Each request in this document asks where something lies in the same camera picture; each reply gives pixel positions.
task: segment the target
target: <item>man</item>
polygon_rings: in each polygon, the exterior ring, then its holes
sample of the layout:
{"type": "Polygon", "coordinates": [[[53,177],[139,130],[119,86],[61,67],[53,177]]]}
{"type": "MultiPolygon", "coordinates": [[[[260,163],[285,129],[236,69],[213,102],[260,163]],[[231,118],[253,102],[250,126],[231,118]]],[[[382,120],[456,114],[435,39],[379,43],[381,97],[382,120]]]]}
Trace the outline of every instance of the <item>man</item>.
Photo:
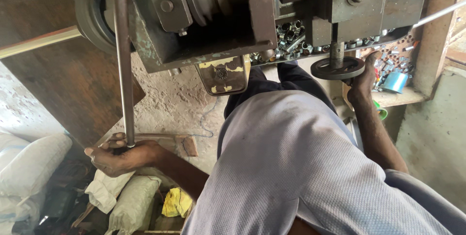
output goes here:
{"type": "Polygon", "coordinates": [[[197,201],[182,234],[464,234],[466,215],[408,175],[371,98],[376,51],[348,100],[364,153],[320,85],[297,63],[281,83],[252,69],[232,95],[212,174],[147,140],[121,155],[124,133],[85,153],[109,176],[157,167],[197,201]]]}

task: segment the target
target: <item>handwheel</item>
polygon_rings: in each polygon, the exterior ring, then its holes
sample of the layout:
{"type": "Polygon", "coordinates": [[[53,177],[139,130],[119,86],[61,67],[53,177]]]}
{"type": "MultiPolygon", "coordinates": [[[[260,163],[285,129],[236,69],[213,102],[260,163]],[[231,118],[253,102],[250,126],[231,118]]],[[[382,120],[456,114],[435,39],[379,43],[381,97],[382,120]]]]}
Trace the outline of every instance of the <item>handwheel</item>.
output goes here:
{"type": "Polygon", "coordinates": [[[327,80],[343,80],[356,77],[364,72],[364,61],[355,57],[344,57],[343,67],[340,69],[330,68],[330,58],[319,60],[312,64],[312,76],[327,80]]]}

